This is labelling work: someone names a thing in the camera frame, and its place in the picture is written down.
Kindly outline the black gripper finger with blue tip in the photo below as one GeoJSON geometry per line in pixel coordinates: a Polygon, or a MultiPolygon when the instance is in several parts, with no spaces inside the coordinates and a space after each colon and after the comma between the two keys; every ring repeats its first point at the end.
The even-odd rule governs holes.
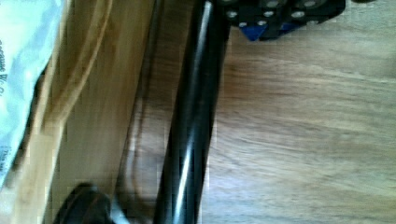
{"type": "Polygon", "coordinates": [[[249,41],[279,39],[339,16],[346,0],[218,0],[226,18],[249,41]]]}

